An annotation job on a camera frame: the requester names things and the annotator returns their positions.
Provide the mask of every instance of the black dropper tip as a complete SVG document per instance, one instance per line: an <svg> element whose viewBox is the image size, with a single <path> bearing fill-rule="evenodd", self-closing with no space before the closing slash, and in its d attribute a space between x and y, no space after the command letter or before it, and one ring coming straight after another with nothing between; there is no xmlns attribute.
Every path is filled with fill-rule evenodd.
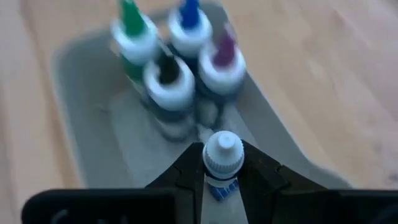
<svg viewBox="0 0 398 224"><path fill-rule="evenodd" d="M180 66L173 55L163 53L158 62L160 68L159 83L170 85L176 82L180 76Z"/></svg>

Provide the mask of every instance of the white dropper cap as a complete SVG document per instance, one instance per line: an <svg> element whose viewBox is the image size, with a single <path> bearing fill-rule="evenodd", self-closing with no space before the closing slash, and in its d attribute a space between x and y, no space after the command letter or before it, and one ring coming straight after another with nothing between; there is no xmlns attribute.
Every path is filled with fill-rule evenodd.
<svg viewBox="0 0 398 224"><path fill-rule="evenodd" d="M230 179L244 161L242 140L231 131L214 133L203 148L203 162L208 172L217 179Z"/></svg>

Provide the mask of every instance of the purple dropper tip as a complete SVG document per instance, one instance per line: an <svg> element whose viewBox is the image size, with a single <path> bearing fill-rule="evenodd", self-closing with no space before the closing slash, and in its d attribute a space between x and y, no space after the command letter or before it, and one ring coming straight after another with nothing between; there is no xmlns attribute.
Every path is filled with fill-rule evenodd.
<svg viewBox="0 0 398 224"><path fill-rule="evenodd" d="M180 8L181 26L185 30L194 29L199 24L198 0L185 0Z"/></svg>
<svg viewBox="0 0 398 224"><path fill-rule="evenodd" d="M213 64L217 67L227 67L231 65L235 58L235 38L231 25L225 25L224 34L218 45L218 50L213 57Z"/></svg>

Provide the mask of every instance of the white lid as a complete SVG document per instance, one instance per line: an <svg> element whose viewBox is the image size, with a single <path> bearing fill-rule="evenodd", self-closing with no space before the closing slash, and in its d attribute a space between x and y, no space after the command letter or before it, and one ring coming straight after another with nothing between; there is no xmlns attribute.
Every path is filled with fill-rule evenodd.
<svg viewBox="0 0 398 224"><path fill-rule="evenodd" d="M242 51L235 46L233 63L226 68L213 65L213 56L217 49L212 42L207 43L199 55L199 76L203 83L214 93L226 95L238 89L246 74L246 62Z"/></svg>
<svg viewBox="0 0 398 224"><path fill-rule="evenodd" d="M120 53L137 65L144 65L160 52L156 25L147 16L141 16L147 25L147 29L135 38L130 38L123 32L119 19L114 20L111 24L111 32L113 38L119 44Z"/></svg>
<svg viewBox="0 0 398 224"><path fill-rule="evenodd" d="M192 30L181 26L177 9L169 15L170 40L174 48L184 57L197 57L203 45L211 40L213 28L206 14L199 9L199 25Z"/></svg>
<svg viewBox="0 0 398 224"><path fill-rule="evenodd" d="M195 77L188 65L176 57L180 67L178 80L171 85L161 85L159 82L160 68L153 61L144 67L144 84L148 95L163 109L177 111L193 103L195 94Z"/></svg>
<svg viewBox="0 0 398 224"><path fill-rule="evenodd" d="M208 171L219 179L235 175L243 165L242 140L231 131L218 131L203 149L203 162Z"/></svg>

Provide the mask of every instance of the purple bottle cap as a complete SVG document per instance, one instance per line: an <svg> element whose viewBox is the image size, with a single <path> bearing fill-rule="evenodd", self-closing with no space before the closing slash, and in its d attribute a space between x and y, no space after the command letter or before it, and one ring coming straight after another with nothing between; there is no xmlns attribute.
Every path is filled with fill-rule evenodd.
<svg viewBox="0 0 398 224"><path fill-rule="evenodd" d="M231 24L225 24L224 34L218 44L218 50L213 57L213 65L227 67L235 58L235 35Z"/></svg>

